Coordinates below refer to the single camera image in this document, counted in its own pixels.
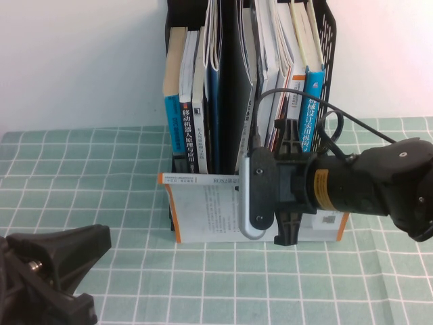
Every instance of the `book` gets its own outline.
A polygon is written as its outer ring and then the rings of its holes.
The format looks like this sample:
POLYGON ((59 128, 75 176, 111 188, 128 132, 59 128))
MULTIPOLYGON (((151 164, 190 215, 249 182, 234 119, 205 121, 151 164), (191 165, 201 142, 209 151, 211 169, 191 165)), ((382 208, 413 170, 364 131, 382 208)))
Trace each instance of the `book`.
POLYGON ((208 100, 208 111, 210 112, 210 129, 212 141, 212 170, 220 173, 220 81, 222 44, 223 44, 223 17, 221 0, 209 0, 206 10, 204 25, 204 47, 203 65, 205 74, 205 97, 208 100))
MULTIPOLYGON (((271 26, 269 4, 267 1, 254 0, 252 5, 252 22, 256 52, 258 55, 258 91, 264 93, 274 89, 277 84, 279 62, 277 44, 271 26)), ((257 112, 257 127, 260 144, 265 145, 269 117, 271 115, 274 96, 269 95, 262 100, 257 112)))
MULTIPOLYGON (((289 82, 293 75, 292 67, 294 62, 290 56, 288 45, 283 35, 283 28, 278 18, 277 13, 277 2, 276 0, 267 0, 269 4, 269 12, 271 17, 271 26, 275 35, 277 44, 277 52, 279 58, 279 74, 277 78, 277 88, 288 88, 289 82)), ((274 100, 272 105, 271 114, 269 116, 267 136, 265 146, 270 150, 273 150, 273 146, 276 142, 276 129, 275 120, 283 118, 286 115, 288 108, 287 93, 276 93, 274 94, 274 100)))
MULTIPOLYGON (((239 229, 239 185, 237 175, 185 175, 161 173, 175 225, 177 242, 246 242, 239 229)), ((318 211, 302 217, 299 241, 341 240, 348 214, 318 211)), ((259 239, 273 242, 277 222, 259 239)))
POLYGON ((185 38, 185 27, 173 27, 170 30, 163 85, 168 129, 170 130, 171 145, 173 147, 173 158, 175 160, 176 171, 180 173, 187 172, 186 150, 183 140, 181 107, 179 103, 179 75, 185 38))
MULTIPOLYGON (((323 56, 320 48, 319 31, 311 0, 307 3, 308 13, 304 3, 290 3, 290 11, 300 48, 300 54, 305 65, 306 81, 304 91, 315 97, 320 97, 325 78, 323 56)), ((302 99, 299 125, 302 151, 310 151, 319 103, 308 98, 302 99)))
POLYGON ((182 126, 187 154, 188 171, 198 173, 196 130, 192 109, 192 86, 194 63, 196 61, 198 32, 188 31, 183 50, 179 79, 179 101, 181 105, 182 126))
POLYGON ((240 160, 248 149, 252 108, 256 97, 257 59, 252 32, 252 17, 249 8, 242 7, 243 1, 235 5, 236 35, 233 44, 233 112, 230 116, 231 141, 227 143, 229 172, 239 169, 240 160))
MULTIPOLYGON (((282 40, 286 44, 283 50, 288 54, 290 58, 289 62, 291 66, 291 71, 290 75, 287 76, 289 78, 287 82, 287 87, 290 89, 302 91, 304 89, 304 83, 306 78, 305 65, 300 55, 298 40, 296 39, 289 5, 287 3, 276 3, 276 12, 277 24, 281 26, 281 36, 283 37, 282 40)), ((283 102, 281 110, 279 111, 279 116, 276 116, 276 118, 289 118, 298 120, 300 117, 302 96, 296 95, 294 93, 285 93, 280 94, 280 97, 287 98, 287 103, 283 102)), ((270 124, 269 126, 272 126, 272 129, 270 128, 271 136, 269 147, 274 150, 277 141, 278 130, 274 127, 273 124, 270 124)))
POLYGON ((209 172, 210 161, 208 159, 207 144, 210 140, 208 137, 208 111, 207 103, 204 98, 204 65, 203 65, 203 49, 204 46, 204 32, 200 31, 198 42, 198 50, 196 57, 196 66, 194 68, 194 80, 192 87, 192 110, 193 110, 193 123, 196 134, 196 148, 198 159, 198 172, 207 174, 209 172))

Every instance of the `white wall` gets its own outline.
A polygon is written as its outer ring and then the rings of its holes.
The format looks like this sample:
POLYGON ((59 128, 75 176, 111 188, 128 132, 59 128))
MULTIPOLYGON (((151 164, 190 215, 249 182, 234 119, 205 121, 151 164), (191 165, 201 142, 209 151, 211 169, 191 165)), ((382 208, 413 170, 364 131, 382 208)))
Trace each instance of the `white wall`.
MULTIPOLYGON (((328 0, 331 98, 360 117, 433 115, 433 1, 328 0)), ((166 0, 0 0, 0 133, 166 124, 166 0)))
POLYGON ((166 124, 165 0, 0 0, 0 133, 166 124))
POLYGON ((433 116, 433 1, 327 2, 337 22, 330 102, 360 117, 433 116))

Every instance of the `table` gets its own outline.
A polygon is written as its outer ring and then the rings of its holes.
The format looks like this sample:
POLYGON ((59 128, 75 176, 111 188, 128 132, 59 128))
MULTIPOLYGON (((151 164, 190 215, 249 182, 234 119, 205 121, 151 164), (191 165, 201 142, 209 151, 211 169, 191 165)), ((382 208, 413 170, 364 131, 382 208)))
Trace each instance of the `table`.
MULTIPOLYGON (((433 141, 433 118, 364 121, 433 141)), ((351 122, 338 144, 384 145, 351 122)), ((176 244, 157 185, 170 158, 164 126, 6 133, 0 234, 110 226, 113 249, 77 289, 100 324, 431 324, 433 240, 352 215, 341 242, 176 244)))

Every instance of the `screw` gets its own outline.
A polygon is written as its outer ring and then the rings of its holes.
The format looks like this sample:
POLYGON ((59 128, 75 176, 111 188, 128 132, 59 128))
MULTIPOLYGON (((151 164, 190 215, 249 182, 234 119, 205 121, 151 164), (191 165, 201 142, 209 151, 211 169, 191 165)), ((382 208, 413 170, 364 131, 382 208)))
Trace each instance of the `screw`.
POLYGON ((42 263, 39 262, 39 261, 30 261, 30 262, 28 262, 28 266, 30 267, 30 269, 33 272, 37 273, 37 272, 39 272, 41 270, 42 263))
POLYGON ((353 163, 356 159, 358 158, 358 156, 356 154, 351 154, 349 157, 346 158, 346 162, 351 164, 353 163))

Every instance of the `yellow label on device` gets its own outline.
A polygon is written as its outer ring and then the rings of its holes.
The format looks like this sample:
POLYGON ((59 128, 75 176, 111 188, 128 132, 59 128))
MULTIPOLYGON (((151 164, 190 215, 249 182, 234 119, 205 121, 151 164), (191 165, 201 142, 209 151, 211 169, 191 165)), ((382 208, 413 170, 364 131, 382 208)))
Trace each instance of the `yellow label on device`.
POLYGON ((316 170, 316 174, 314 176, 314 194, 322 210, 335 211, 336 208, 334 208, 327 192, 328 174, 329 170, 327 169, 316 170))

